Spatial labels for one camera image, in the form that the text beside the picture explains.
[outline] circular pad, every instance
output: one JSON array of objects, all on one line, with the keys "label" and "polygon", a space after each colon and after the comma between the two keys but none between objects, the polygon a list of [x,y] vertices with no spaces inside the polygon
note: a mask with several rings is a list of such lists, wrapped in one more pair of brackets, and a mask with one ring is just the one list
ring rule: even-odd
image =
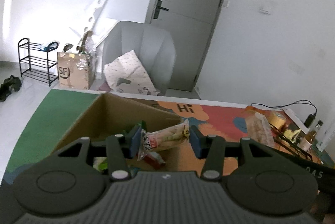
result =
[{"label": "circular pad", "polygon": [[296,214],[312,205],[318,184],[303,168],[282,157],[251,158],[227,179],[241,206],[264,215]]},{"label": "circular pad", "polygon": [[14,196],[32,213],[66,215],[94,204],[105,189],[103,176],[76,158],[49,157],[21,173]]},{"label": "circular pad", "polygon": [[39,189],[49,193],[62,193],[70,190],[76,183],[76,177],[65,171],[50,171],[37,179]]}]

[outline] tape roll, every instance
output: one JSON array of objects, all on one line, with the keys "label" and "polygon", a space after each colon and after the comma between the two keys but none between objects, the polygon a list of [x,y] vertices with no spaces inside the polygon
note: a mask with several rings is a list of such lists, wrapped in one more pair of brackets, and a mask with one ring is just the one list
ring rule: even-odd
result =
[{"label": "tape roll", "polygon": [[269,124],[273,125],[277,130],[280,130],[284,126],[286,118],[279,112],[271,111],[268,117],[268,122]]}]

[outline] sf cardboard box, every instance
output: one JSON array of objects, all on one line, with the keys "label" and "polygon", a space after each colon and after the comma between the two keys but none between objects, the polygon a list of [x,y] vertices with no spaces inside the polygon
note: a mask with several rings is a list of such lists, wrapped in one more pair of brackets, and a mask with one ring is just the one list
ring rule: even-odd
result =
[{"label": "sf cardboard box", "polygon": [[98,96],[76,120],[54,151],[83,136],[90,137],[92,141],[105,140],[106,137],[122,133],[123,130],[130,131],[142,120],[146,122],[148,132],[162,130],[183,121],[176,114],[105,93]]},{"label": "sf cardboard box", "polygon": [[88,90],[94,81],[93,58],[89,54],[57,53],[59,85]]}]

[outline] sf logo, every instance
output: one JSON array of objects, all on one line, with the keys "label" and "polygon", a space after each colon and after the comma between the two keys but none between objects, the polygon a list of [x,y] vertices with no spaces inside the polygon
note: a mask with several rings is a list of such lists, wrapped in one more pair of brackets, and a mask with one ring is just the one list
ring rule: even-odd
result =
[{"label": "sf logo", "polygon": [[68,67],[59,67],[59,76],[62,79],[68,79],[70,77],[70,69]]}]

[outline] black shoe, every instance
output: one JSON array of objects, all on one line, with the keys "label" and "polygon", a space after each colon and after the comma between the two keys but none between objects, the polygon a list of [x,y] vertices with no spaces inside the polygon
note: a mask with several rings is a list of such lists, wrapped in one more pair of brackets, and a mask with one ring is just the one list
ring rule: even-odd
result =
[{"label": "black shoe", "polygon": [[9,90],[17,92],[22,86],[22,82],[19,77],[11,75],[9,78],[4,79],[3,84],[7,85]]},{"label": "black shoe", "polygon": [[4,102],[6,98],[11,94],[9,87],[6,84],[0,86],[0,102]]}]

